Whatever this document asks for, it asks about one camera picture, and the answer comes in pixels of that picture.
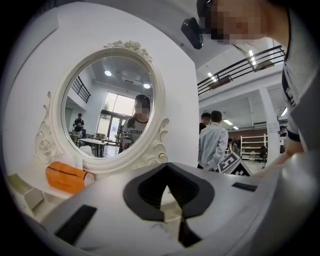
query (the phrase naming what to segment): storage rack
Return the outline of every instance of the storage rack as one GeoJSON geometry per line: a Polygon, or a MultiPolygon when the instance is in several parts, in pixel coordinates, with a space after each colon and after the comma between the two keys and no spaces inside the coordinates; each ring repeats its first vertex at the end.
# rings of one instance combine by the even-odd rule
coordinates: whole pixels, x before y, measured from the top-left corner
{"type": "Polygon", "coordinates": [[[242,137],[241,136],[241,155],[243,160],[249,160],[249,155],[251,151],[258,156],[255,157],[255,160],[263,160],[259,154],[259,149],[265,146],[268,148],[268,135],[264,134],[263,136],[251,136],[251,137],[242,137]]]}

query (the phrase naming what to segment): mirror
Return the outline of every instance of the mirror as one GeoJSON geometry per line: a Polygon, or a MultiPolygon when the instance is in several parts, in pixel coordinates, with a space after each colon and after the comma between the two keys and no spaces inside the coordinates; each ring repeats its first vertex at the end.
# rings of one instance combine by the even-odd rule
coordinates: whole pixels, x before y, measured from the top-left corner
{"type": "Polygon", "coordinates": [[[71,81],[64,109],[65,134],[91,158],[117,156],[145,131],[154,104],[147,67],[128,55],[111,55],[87,65],[71,81]]]}

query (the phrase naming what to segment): ornate mirror frame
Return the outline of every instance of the ornate mirror frame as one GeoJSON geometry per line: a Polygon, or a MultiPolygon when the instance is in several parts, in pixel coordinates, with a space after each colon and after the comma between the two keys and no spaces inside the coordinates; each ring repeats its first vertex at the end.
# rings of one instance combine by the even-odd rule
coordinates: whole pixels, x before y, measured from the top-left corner
{"type": "Polygon", "coordinates": [[[50,164],[53,156],[67,153],[82,159],[83,169],[101,175],[126,171],[168,161],[162,136],[167,132],[169,120],[164,117],[166,108],[165,87],[162,76],[146,49],[138,42],[117,41],[104,46],[80,60],[62,79],[54,93],[48,92],[47,104],[43,106],[46,114],[35,138],[36,156],[43,164],[50,164]],[[153,79],[153,111],[145,131],[139,140],[120,155],[111,158],[91,158],[70,143],[65,122],[67,94],[75,78],[93,62],[116,55],[138,59],[144,64],[153,79]]]}

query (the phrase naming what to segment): orange box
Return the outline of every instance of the orange box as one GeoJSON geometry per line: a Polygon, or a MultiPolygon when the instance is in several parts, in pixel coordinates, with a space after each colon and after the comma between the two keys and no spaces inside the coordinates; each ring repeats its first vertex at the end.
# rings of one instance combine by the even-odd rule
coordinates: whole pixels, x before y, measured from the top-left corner
{"type": "Polygon", "coordinates": [[[93,174],[59,161],[51,163],[45,169],[45,175],[51,187],[70,194],[78,193],[95,181],[93,174]]]}

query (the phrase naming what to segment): metal railing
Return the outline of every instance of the metal railing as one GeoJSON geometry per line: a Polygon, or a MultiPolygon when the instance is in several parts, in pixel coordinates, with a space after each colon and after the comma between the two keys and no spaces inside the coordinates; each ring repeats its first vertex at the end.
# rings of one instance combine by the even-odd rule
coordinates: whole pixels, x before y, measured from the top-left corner
{"type": "Polygon", "coordinates": [[[285,56],[284,49],[279,45],[244,58],[198,83],[198,96],[249,73],[258,72],[281,63],[284,61],[285,56]],[[252,58],[254,58],[256,65],[253,65],[252,58]]]}
{"type": "Polygon", "coordinates": [[[89,97],[91,96],[90,92],[87,90],[87,88],[85,87],[84,83],[82,82],[80,76],[78,76],[73,84],[72,84],[72,89],[76,92],[76,94],[79,95],[79,97],[81,99],[83,99],[83,101],[85,103],[88,103],[89,97]]]}

